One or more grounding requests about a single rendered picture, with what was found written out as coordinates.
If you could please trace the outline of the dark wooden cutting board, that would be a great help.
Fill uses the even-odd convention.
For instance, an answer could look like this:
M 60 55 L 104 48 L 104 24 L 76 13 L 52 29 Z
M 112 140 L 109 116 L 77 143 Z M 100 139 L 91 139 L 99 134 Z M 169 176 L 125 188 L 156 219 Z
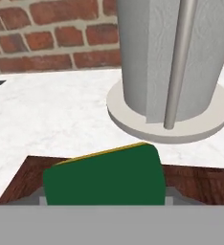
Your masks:
M 30 196 L 42 186 L 43 171 L 64 158 L 28 156 L 0 196 L 0 205 Z M 207 205 L 224 205 L 224 168 L 163 165 L 168 187 Z

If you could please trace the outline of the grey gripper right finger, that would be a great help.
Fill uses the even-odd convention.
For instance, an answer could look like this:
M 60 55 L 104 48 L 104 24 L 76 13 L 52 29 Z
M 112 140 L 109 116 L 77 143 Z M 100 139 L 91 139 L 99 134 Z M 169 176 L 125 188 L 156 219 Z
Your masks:
M 184 196 L 175 187 L 166 188 L 165 204 L 167 206 L 185 206 L 185 205 L 203 206 L 202 202 L 189 198 L 187 196 Z

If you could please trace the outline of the green and yellow sponge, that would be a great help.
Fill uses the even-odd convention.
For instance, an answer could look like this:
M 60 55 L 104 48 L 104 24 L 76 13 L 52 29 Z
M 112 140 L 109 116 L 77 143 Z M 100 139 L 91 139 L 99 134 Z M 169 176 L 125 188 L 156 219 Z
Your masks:
M 49 205 L 163 205 L 166 181 L 154 145 L 139 143 L 58 163 L 43 173 Z

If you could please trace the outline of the white paper towel roll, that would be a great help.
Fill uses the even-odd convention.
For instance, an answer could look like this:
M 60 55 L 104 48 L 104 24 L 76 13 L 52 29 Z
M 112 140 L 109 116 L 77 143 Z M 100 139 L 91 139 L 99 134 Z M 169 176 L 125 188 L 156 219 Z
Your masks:
M 123 95 L 150 123 L 164 120 L 180 0 L 117 0 Z M 197 0 L 176 120 L 209 106 L 224 64 L 224 0 Z

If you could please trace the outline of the paper towel holder with rod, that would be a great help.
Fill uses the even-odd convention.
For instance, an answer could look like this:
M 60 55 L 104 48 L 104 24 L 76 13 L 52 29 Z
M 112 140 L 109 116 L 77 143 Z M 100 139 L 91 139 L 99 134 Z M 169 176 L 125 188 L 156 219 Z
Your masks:
M 107 95 L 111 120 L 123 131 L 137 138 L 163 143 L 190 143 L 210 137 L 224 126 L 224 88 L 216 83 L 207 109 L 188 120 L 176 120 L 184 74 L 190 49 L 197 0 L 180 0 L 165 117 L 162 122 L 149 122 L 146 116 L 133 111 L 125 102 L 122 78 Z

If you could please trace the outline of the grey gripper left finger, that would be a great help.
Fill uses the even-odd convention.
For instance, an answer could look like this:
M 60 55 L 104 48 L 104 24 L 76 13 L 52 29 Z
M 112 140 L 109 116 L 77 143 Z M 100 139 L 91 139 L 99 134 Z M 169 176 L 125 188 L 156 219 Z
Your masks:
M 10 201 L 9 205 L 14 206 L 46 206 L 47 200 L 44 188 L 41 187 L 33 192 L 30 196 L 22 197 L 16 201 Z

